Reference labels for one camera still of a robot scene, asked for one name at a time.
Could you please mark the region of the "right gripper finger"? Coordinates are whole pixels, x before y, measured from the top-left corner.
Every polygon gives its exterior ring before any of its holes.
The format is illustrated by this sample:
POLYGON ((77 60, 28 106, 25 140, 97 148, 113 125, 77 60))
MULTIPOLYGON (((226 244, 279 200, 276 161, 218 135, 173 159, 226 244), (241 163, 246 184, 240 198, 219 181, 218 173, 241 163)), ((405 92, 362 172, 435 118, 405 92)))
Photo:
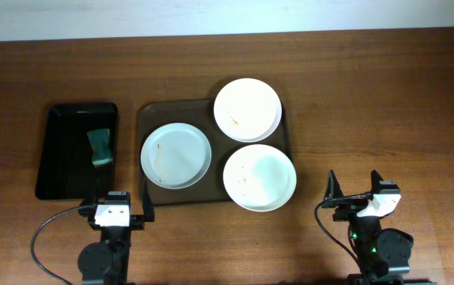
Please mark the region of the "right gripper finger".
POLYGON ((343 193, 334 171, 328 172, 327 187, 324 193, 324 199, 342 198, 343 193))
POLYGON ((371 190, 370 192, 372 194, 381 194, 381 192, 384 190, 384 185, 382 182, 384 179, 381 177, 381 175, 374 169, 371 173, 371 190))

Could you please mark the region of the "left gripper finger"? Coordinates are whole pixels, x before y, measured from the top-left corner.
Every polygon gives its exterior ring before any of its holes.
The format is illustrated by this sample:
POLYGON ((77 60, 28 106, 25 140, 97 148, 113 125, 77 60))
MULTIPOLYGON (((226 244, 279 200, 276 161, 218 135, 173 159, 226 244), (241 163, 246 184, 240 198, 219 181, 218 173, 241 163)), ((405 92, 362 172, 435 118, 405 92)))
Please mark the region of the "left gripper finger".
POLYGON ((98 203, 98 188, 99 188, 99 169, 94 168, 92 172, 91 185, 89 190, 89 202, 94 205, 98 203))
POLYGON ((150 198, 149 191, 148 191, 148 183, 145 181, 143 183, 143 190, 142 190, 142 209, 144 212, 144 219, 146 222, 154 222, 155 221, 155 211, 153 208, 153 202, 150 198))

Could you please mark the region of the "green sponge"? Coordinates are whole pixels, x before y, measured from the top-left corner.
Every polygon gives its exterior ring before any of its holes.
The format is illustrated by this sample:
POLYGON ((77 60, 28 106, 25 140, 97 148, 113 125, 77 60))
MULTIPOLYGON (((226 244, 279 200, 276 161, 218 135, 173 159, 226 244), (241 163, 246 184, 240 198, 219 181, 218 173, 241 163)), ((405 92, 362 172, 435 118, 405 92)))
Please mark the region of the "green sponge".
POLYGON ((100 167, 112 162, 113 154, 110 147, 111 133, 108 128, 101 128, 87 132, 89 144, 92 148, 92 164, 100 167))

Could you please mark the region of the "white plate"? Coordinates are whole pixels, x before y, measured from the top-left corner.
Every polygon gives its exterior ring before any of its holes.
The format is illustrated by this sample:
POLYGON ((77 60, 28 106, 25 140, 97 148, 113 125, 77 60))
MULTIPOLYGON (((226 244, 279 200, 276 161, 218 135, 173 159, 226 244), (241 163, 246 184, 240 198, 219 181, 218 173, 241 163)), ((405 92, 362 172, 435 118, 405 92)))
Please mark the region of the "white plate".
POLYGON ((237 205, 250 211, 267 212, 290 200, 297 187, 297 172, 281 150, 254 144, 240 148, 229 157, 222 180, 237 205))
POLYGON ((140 165, 154 184, 171 190, 197 183, 209 169, 209 139, 188 123, 168 123, 153 131, 142 144, 140 165))
POLYGON ((213 111, 225 135, 238 142, 255 143, 276 130, 282 118, 282 102, 266 82, 240 78, 221 88, 213 111))

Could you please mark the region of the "white plate top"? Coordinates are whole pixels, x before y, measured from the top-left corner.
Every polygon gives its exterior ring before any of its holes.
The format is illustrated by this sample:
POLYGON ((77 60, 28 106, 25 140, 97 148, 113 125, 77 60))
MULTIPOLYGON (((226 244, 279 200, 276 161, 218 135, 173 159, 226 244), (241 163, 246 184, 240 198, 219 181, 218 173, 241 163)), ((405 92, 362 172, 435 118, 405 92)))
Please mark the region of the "white plate top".
POLYGON ((282 102, 266 82, 240 78, 221 88, 213 111, 225 135, 238 142, 255 143, 276 130, 282 118, 282 102))

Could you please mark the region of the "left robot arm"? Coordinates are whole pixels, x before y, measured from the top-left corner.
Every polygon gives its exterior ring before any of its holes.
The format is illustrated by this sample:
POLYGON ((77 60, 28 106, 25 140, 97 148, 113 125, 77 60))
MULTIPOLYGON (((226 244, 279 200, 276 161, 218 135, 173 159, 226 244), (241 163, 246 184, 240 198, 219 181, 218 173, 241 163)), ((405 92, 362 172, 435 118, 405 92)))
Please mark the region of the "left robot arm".
POLYGON ((155 221, 147 188, 143 188, 143 213, 132 214, 131 194, 114 190, 114 175, 112 165, 95 167, 93 189, 87 191, 78 210, 93 230, 100 231, 100 240, 84 247, 78 257, 83 284, 126 284, 131 233, 155 221))

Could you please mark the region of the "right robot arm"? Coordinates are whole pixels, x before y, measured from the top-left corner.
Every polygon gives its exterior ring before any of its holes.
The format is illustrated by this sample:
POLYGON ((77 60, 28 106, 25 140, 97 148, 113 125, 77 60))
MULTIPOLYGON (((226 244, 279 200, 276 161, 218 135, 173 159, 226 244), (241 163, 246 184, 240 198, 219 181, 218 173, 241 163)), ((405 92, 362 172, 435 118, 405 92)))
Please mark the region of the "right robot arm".
POLYGON ((376 171, 370 173, 371 190, 346 196, 333 170, 328 172, 327 187, 322 202, 314 209, 320 229, 334 243, 343 248, 358 266, 358 274, 350 274, 347 284, 430 284, 425 279, 405 279, 410 272, 409 259, 414 238, 401 230, 383 228, 380 220, 394 212, 401 195, 394 181, 385 180, 376 171), (320 208, 333 208, 335 222, 348 222, 345 246, 323 225, 319 217, 320 208))

